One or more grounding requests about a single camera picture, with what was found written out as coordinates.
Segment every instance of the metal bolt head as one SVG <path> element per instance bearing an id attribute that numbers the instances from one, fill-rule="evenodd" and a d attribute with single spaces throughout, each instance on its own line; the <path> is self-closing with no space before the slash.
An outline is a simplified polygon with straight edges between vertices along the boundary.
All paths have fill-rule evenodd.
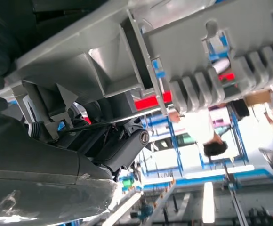
<path id="1" fill-rule="evenodd" d="M 149 142 L 149 134 L 147 131 L 143 131 L 140 135 L 140 140 L 142 144 L 146 144 Z"/>

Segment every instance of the black hair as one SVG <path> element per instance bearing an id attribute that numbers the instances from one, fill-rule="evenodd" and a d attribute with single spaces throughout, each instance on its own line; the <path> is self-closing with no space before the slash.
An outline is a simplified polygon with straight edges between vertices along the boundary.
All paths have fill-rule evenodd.
<path id="1" fill-rule="evenodd" d="M 204 145 L 204 152 L 207 157 L 223 154 L 226 149 L 228 149 L 228 145 L 225 141 L 223 141 L 222 144 L 214 142 Z"/>

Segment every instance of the gray metal bracket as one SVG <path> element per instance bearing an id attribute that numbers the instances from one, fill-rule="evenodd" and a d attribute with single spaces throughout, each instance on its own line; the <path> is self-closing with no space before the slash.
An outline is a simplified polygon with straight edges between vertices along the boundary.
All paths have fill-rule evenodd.
<path id="1" fill-rule="evenodd" d="M 234 87 L 224 89 L 211 66 L 204 43 L 210 38 L 210 24 L 215 25 L 215 34 L 222 32 L 228 40 Z M 226 1 L 143 37 L 152 59 L 158 57 L 163 64 L 173 104 L 180 112 L 228 102 L 273 84 L 271 0 Z"/>
<path id="2" fill-rule="evenodd" d="M 143 54 L 143 59 L 145 60 L 145 63 L 149 71 L 149 74 L 150 76 L 151 81 L 152 82 L 153 88 L 155 92 L 156 99 L 158 100 L 158 105 L 161 108 L 161 113 L 164 115 L 167 115 L 167 109 L 164 103 L 163 95 L 161 92 L 161 89 L 158 83 L 158 79 L 155 73 L 155 70 L 153 69 L 153 66 L 152 65 L 152 62 L 150 60 L 150 55 L 149 54 L 144 40 L 143 39 L 142 34 L 140 31 L 140 28 L 137 24 L 136 20 L 134 20 L 131 13 L 127 9 L 127 13 L 128 15 L 129 20 L 130 21 L 132 27 L 133 28 L 133 31 L 135 32 L 137 42 L 140 45 L 140 48 L 141 49 L 141 52 Z"/>

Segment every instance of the hand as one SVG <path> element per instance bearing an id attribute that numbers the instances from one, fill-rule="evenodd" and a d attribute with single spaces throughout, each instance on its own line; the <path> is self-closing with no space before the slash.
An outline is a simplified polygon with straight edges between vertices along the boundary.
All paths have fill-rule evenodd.
<path id="1" fill-rule="evenodd" d="M 214 142 L 219 143 L 220 145 L 223 144 L 223 141 L 221 139 L 221 137 L 216 132 L 214 132 Z"/>
<path id="2" fill-rule="evenodd" d="M 169 118 L 171 122 L 178 123 L 180 121 L 179 114 L 178 112 L 171 112 L 169 113 Z"/>

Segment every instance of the red component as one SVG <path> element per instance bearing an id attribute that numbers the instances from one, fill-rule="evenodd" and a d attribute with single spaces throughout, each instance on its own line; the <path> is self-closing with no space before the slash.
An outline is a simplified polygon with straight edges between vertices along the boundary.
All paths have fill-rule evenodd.
<path id="1" fill-rule="evenodd" d="M 163 99 L 164 103 L 171 102 L 172 101 L 171 93 L 170 91 L 164 93 Z M 137 100 L 135 101 L 134 104 L 136 104 L 136 108 L 138 111 L 151 108 L 151 107 L 155 107 L 158 105 L 158 100 L 156 99 L 155 96 L 151 96 L 142 100 Z"/>
<path id="2" fill-rule="evenodd" d="M 228 74 L 222 74 L 219 76 L 219 80 L 222 81 L 223 79 L 226 79 L 228 81 L 231 81 L 235 78 L 235 76 L 233 73 L 228 73 Z"/>
<path id="3" fill-rule="evenodd" d="M 235 76 L 233 73 L 228 73 L 228 74 L 219 75 L 219 78 L 220 81 L 222 81 L 223 79 L 226 79 L 228 81 L 231 81 L 231 80 L 234 80 L 235 78 Z M 164 93 L 163 98 L 164 98 L 164 103 L 172 101 L 171 93 L 170 91 L 166 91 L 165 93 Z M 138 111 L 145 110 L 145 109 L 148 109 L 148 108 L 151 108 L 151 107 L 155 107 L 155 106 L 158 105 L 158 100 L 156 99 L 155 96 L 151 96 L 151 97 L 146 97 L 146 98 L 144 98 L 142 100 L 137 100 L 137 101 L 135 101 L 134 104 L 136 105 L 136 108 Z"/>
<path id="4" fill-rule="evenodd" d="M 85 121 L 88 122 L 88 124 L 91 124 L 91 120 L 88 117 L 83 117 Z"/>

